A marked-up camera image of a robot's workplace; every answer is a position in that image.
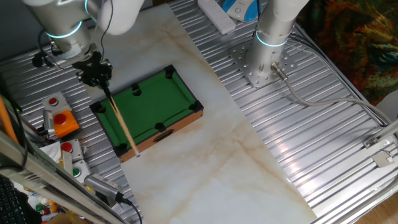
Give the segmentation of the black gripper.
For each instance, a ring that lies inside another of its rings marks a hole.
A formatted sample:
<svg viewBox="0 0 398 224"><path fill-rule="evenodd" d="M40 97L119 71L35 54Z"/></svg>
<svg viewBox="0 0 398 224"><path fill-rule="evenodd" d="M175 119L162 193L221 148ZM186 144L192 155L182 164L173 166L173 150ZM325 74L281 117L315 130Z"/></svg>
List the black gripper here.
<svg viewBox="0 0 398 224"><path fill-rule="evenodd" d="M76 62L72 67L80 70L76 74L80 82L101 90L109 89L113 66L108 59L102 60L100 52L93 52L90 58Z"/></svg>

